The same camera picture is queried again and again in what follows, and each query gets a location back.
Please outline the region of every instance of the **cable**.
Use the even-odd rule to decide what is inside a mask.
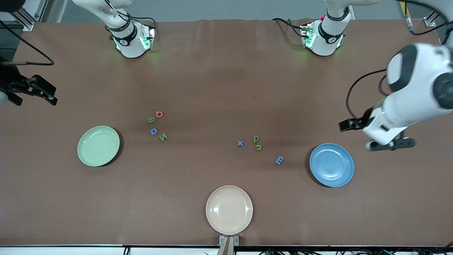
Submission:
[[[341,255],[344,255],[347,251],[352,252],[355,255],[385,255],[382,251],[370,251],[363,249],[347,249],[341,252]]]
[[[440,14],[437,14],[437,16],[434,17],[433,21],[435,21],[439,16],[440,16]]]
[[[294,31],[298,36],[303,37],[303,38],[309,38],[308,35],[299,34],[299,33],[296,31],[296,29],[294,28],[294,26],[293,26],[293,24],[291,23],[291,20],[290,20],[290,19],[288,19],[288,23],[289,23],[289,25],[291,26],[291,28],[293,29],[293,31]]]
[[[275,19],[272,19],[272,20],[281,21],[281,22],[287,24],[288,26],[292,26],[294,28],[300,29],[300,26],[295,26],[295,25],[293,25],[291,23],[288,23],[288,21],[286,21],[284,19],[281,19],[281,18],[275,18]]]
[[[308,250],[308,249],[293,249],[294,251],[296,251],[296,255],[299,255],[298,253],[301,252],[303,253],[303,255],[321,255],[313,250]]]
[[[297,29],[300,29],[300,26],[295,26],[295,25],[293,25],[293,24],[291,23],[291,20],[290,20],[290,19],[288,19],[288,21],[285,21],[285,20],[283,20],[283,19],[281,19],[281,18],[275,18],[275,19],[272,19],[272,20],[282,21],[282,22],[285,23],[286,25],[290,26],[290,27],[293,29],[293,31],[294,31],[298,36],[303,37],[303,38],[308,38],[307,35],[299,34],[299,33],[296,31],[296,28],[297,28]]]
[[[157,22],[155,19],[151,18],[151,17],[133,17],[133,19],[137,19],[137,20],[146,20],[146,19],[149,19],[149,20],[152,20],[154,22],[154,27],[157,29]]]
[[[278,251],[278,250],[272,250],[272,249],[269,249],[270,251],[272,251],[275,254],[277,255],[285,255],[285,253],[281,252],[281,251]]]
[[[412,4],[416,4],[416,5],[420,5],[420,6],[426,7],[426,8],[428,8],[428,9],[431,9],[431,10],[437,12],[440,16],[442,16],[442,18],[443,18],[445,21],[448,20],[448,19],[447,19],[447,16],[445,16],[445,14],[443,14],[440,10],[438,10],[438,9],[436,9],[436,8],[434,8],[434,7],[430,6],[430,5],[428,5],[428,4],[421,3],[421,2],[417,2],[417,1],[413,1],[413,0],[396,0],[396,1],[398,1],[398,2],[404,2],[404,4],[405,4],[405,9],[407,8],[407,3],[412,3]],[[413,28],[412,28],[412,21],[411,21],[409,15],[407,15],[407,11],[406,11],[406,10],[405,10],[405,16],[406,16],[406,24],[407,24],[407,27],[408,27],[409,31],[410,31],[412,34],[414,34],[414,33],[413,33]],[[442,24],[441,26],[444,26],[444,25],[446,25],[447,23],[448,23],[448,24],[451,24],[451,22],[446,22],[446,23]],[[446,35],[445,35],[445,40],[441,43],[442,45],[445,44],[445,43],[447,42],[448,38],[450,37],[450,32],[451,32],[451,31],[452,31],[452,29],[447,29],[447,32],[446,32]]]
[[[123,251],[123,255],[129,255],[130,254],[130,247],[129,246],[125,246],[124,247],[124,251]]]
[[[157,29],[157,22],[155,19],[153,18],[150,18],[150,17],[133,17],[131,16],[129,13],[126,12],[126,14],[122,13],[122,12],[119,12],[117,9],[113,8],[113,6],[110,4],[110,1],[109,0],[104,0],[104,2],[114,11],[116,11],[118,13],[118,16],[120,18],[122,18],[124,21],[129,21],[129,20],[135,20],[135,21],[138,21],[138,20],[145,20],[145,19],[150,19],[154,22],[154,27]]]
[[[429,20],[429,19],[431,18],[431,16],[434,15],[434,13],[436,13],[436,12],[433,11],[426,19]]]
[[[12,33],[15,37],[19,38],[19,40],[23,41],[25,44],[30,46],[32,49],[36,50],[39,54],[43,55],[47,60],[50,61],[50,63],[39,63],[39,62],[25,62],[27,65],[53,65],[55,62],[48,57],[46,54],[44,54],[42,51],[40,51],[38,48],[34,47],[31,43],[27,42],[25,39],[23,39],[20,35],[16,34],[11,28],[9,28],[3,21],[0,20],[0,24],[6,28],[10,33]]]
[[[397,249],[396,251],[394,251],[394,252],[391,252],[391,254],[395,254],[395,253],[397,253],[397,252],[398,252],[398,251],[400,251],[400,250],[401,250],[402,248],[403,248],[403,247],[400,247],[400,248],[398,248],[398,249]]]
[[[453,24],[453,21],[445,22],[445,23],[443,23],[443,24],[441,24],[441,25],[438,25],[438,26],[436,26],[436,27],[434,27],[434,28],[431,28],[430,30],[427,30],[427,31],[422,32],[422,33],[415,33],[414,31],[411,31],[411,30],[410,30],[409,32],[410,32],[411,34],[413,34],[413,35],[423,35],[423,34],[427,34],[427,33],[429,33],[429,32],[432,32],[432,31],[434,31],[434,30],[436,30],[436,29],[438,29],[438,28],[441,28],[441,27],[443,27],[443,26],[445,26],[445,25],[450,25],[450,24]]]
[[[370,72],[370,73],[367,73],[367,74],[364,74],[362,75],[360,78],[358,78],[352,85],[351,87],[349,88],[349,91],[347,92],[347,96],[346,96],[346,109],[347,111],[349,112],[349,114],[353,117],[353,118],[357,118],[357,116],[355,116],[355,114],[352,112],[351,110],[351,107],[349,107],[349,97],[351,96],[351,91],[352,89],[355,87],[355,85],[360,81],[362,80],[363,78],[367,77],[367,76],[370,76],[372,74],[377,74],[377,73],[382,73],[382,72],[385,72],[387,69],[381,69],[381,70],[377,70],[377,71],[374,71],[374,72]]]
[[[381,94],[384,95],[384,96],[390,95],[390,94],[385,93],[385,92],[382,90],[382,82],[384,81],[384,79],[385,79],[386,77],[387,77],[387,74],[384,75],[384,76],[382,76],[381,80],[379,81],[379,86],[378,86],[378,88],[377,88],[377,89],[379,90],[379,93],[381,93]]]

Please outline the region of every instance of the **black cable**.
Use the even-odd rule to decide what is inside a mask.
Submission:
[[[123,255],[129,255],[130,254],[130,247],[129,246],[125,246],[124,247],[124,251],[123,251]]]
[[[124,20],[124,21],[129,21],[129,20],[130,20],[130,18],[127,19],[127,20],[125,20],[125,19],[120,15],[120,12],[117,11],[115,8],[113,8],[113,6],[111,6],[109,0],[104,0],[104,2],[110,7],[110,9],[112,9],[113,11],[116,11],[116,12],[118,13],[118,16],[119,16],[122,20]]]
[[[403,248],[403,247],[398,248],[396,251],[391,252],[391,254],[397,253],[397,252],[400,251],[402,248]]]
[[[303,38],[308,38],[307,35],[299,34],[299,33],[296,31],[296,29],[294,28],[294,26],[293,26],[293,24],[291,23],[291,20],[290,20],[290,19],[288,19],[288,23],[289,23],[289,25],[291,26],[291,28],[293,29],[293,31],[294,31],[298,36],[303,37]]]
[[[448,19],[447,19],[447,16],[446,16],[444,13],[442,13],[440,10],[438,10],[438,9],[436,9],[436,8],[434,8],[434,7],[430,6],[430,5],[428,5],[428,4],[421,3],[421,2],[417,2],[417,1],[413,1],[413,0],[396,0],[396,1],[398,1],[398,2],[404,2],[405,5],[406,5],[407,3],[412,3],[412,4],[416,4],[416,5],[420,5],[420,6],[426,7],[426,8],[428,8],[428,9],[431,9],[431,10],[437,12],[440,16],[442,16],[442,18],[443,18],[445,21],[448,20]],[[452,31],[451,29],[448,29],[448,30],[447,30],[446,35],[445,35],[445,40],[441,43],[442,45],[445,44],[445,43],[447,42],[448,38],[450,37],[450,32],[451,32],[451,31]]]
[[[374,72],[370,72],[370,73],[367,73],[367,74],[364,74],[362,75],[360,78],[358,78],[352,85],[351,87],[349,88],[349,91],[347,92],[347,96],[346,96],[346,109],[347,111],[349,112],[349,114],[353,117],[353,118],[357,118],[357,116],[352,112],[351,110],[351,107],[349,107],[349,97],[351,96],[351,91],[352,89],[355,87],[355,85],[360,81],[362,80],[363,78],[367,77],[367,76],[370,76],[372,74],[377,74],[377,73],[382,73],[382,72],[385,72],[387,69],[381,69],[381,70],[377,70],[377,71],[374,71]]]
[[[132,18],[132,16],[131,16],[129,13],[127,13],[127,12],[126,12],[126,14],[124,14],[124,13],[122,13],[122,12],[119,12],[119,11],[117,11],[117,10],[116,10],[116,12],[118,13],[118,16],[119,16],[120,18],[122,18],[124,21],[134,20],[134,19]]]
[[[344,255],[347,251],[352,252],[355,255],[385,255],[382,251],[370,251],[370,250],[363,250],[363,249],[347,249],[341,252],[341,255]]]
[[[450,24],[453,24],[453,21],[445,22],[445,23],[443,23],[443,24],[440,24],[440,25],[438,25],[438,26],[436,26],[436,27],[434,27],[434,28],[431,28],[430,30],[427,30],[427,31],[422,32],[422,33],[416,33],[416,32],[414,32],[414,31],[410,31],[410,33],[413,34],[413,35],[427,34],[427,33],[432,32],[432,31],[434,31],[434,30],[436,30],[436,29],[438,29],[438,28],[441,28],[441,27],[443,27],[443,26],[445,26],[445,25],[450,25]]]
[[[419,255],[433,255],[433,253],[430,250],[422,250],[419,248],[414,248],[418,252]]]
[[[274,255],[275,254],[277,254],[277,255],[285,255],[285,253],[283,253],[281,251],[278,251],[278,250],[270,250],[270,251],[272,251],[274,253]]]
[[[154,22],[154,27],[157,29],[157,22],[155,19],[151,18],[151,17],[132,17],[133,19],[137,19],[137,20],[152,20]]]
[[[433,15],[434,15],[434,13],[436,13],[436,12],[435,12],[435,11],[433,11],[433,12],[432,12],[432,13],[431,13],[431,14],[430,14],[430,15],[429,15],[429,16],[428,16],[428,17],[427,17],[426,19],[427,19],[427,20],[429,20],[429,19],[431,18],[431,16],[433,16]]]
[[[40,51],[38,48],[34,47],[31,43],[27,42],[24,38],[22,38],[20,35],[16,34],[11,28],[9,28],[3,21],[0,20],[0,24],[6,28],[10,33],[12,33],[15,37],[19,38],[19,40],[23,41],[25,44],[30,46],[32,49],[36,50],[39,54],[43,55],[47,60],[50,61],[50,63],[40,63],[40,62],[26,62],[28,65],[53,65],[55,62],[48,57],[44,52]]]
[[[275,18],[275,19],[272,19],[272,20],[281,21],[281,22],[285,23],[288,26],[292,26],[293,28],[300,29],[300,26],[295,26],[292,23],[288,23],[288,21],[286,21],[284,19],[281,19],[281,18]]]
[[[313,250],[308,250],[308,249],[293,249],[293,250],[296,251],[296,254],[298,254],[298,252],[301,252],[304,255],[321,255]]]
[[[300,29],[300,26],[295,26],[295,25],[293,25],[293,24],[291,23],[291,20],[290,20],[290,19],[288,19],[288,21],[284,21],[284,20],[281,19],[281,18],[275,18],[275,19],[273,19],[273,20],[276,20],[276,21],[283,21],[283,23],[285,23],[286,25],[290,26],[290,27],[293,29],[293,31],[294,31],[298,36],[303,37],[303,38],[308,38],[307,35],[299,34],[299,33],[296,31],[296,28],[297,28],[297,29]]]
[[[439,16],[440,14],[437,14],[437,16],[434,17],[433,21],[435,21]]]
[[[390,94],[387,94],[382,90],[382,82],[384,81],[385,78],[387,78],[387,74],[382,76],[381,80],[379,81],[379,86],[377,87],[377,89],[379,90],[379,93],[381,93],[382,95],[388,96]]]

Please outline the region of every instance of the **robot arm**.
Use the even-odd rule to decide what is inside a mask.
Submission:
[[[331,55],[339,46],[343,32],[351,20],[349,5],[373,5],[379,0],[323,0],[326,16],[302,28],[302,44],[320,56]]]
[[[426,3],[453,20],[453,3]],[[397,52],[387,65],[387,82],[392,93],[365,111],[361,118],[340,122],[340,131],[363,129],[372,139],[370,151],[395,150],[415,145],[409,137],[396,138],[409,126],[453,111],[453,39],[445,45],[412,44]]]
[[[2,0],[0,1],[0,12],[18,11],[24,2],[25,0]],[[37,74],[32,78],[21,75],[16,65],[22,64],[24,62],[9,62],[0,54],[0,106],[5,105],[8,101],[21,105],[23,100],[17,93],[44,98],[51,105],[56,105],[57,98],[54,95],[57,89]]]
[[[331,17],[340,18],[349,5],[365,6],[377,4],[379,0],[323,0],[327,4],[327,13]]]
[[[133,0],[72,0],[99,19],[113,35],[116,48],[128,58],[137,58],[152,48],[154,28],[132,21],[123,8]]]

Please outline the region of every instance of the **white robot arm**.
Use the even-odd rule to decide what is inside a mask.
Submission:
[[[123,8],[133,0],[72,0],[99,19],[113,34],[116,48],[128,58],[137,58],[152,48],[154,28],[132,21]]]
[[[450,11],[444,16],[447,22],[453,20],[453,3],[439,0],[429,5],[435,10]],[[363,129],[372,139],[366,144],[370,151],[413,147],[414,139],[395,137],[417,122],[453,111],[452,51],[451,37],[445,45],[412,44],[402,48],[387,65],[387,82],[392,93],[366,110],[361,118],[340,122],[340,131]]]
[[[339,46],[343,32],[351,20],[349,5],[373,5],[379,0],[323,0],[327,13],[302,29],[302,44],[316,55],[329,56]]]

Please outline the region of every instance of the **plate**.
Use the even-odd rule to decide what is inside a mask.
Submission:
[[[235,235],[246,229],[252,215],[252,200],[244,190],[236,186],[216,189],[206,203],[207,221],[224,235]]]
[[[77,154],[85,165],[100,167],[110,162],[119,149],[118,133],[111,127],[98,126],[82,136],[77,146]]]
[[[325,143],[313,150],[310,169],[320,183],[329,187],[341,187],[352,179],[354,161],[345,148]]]

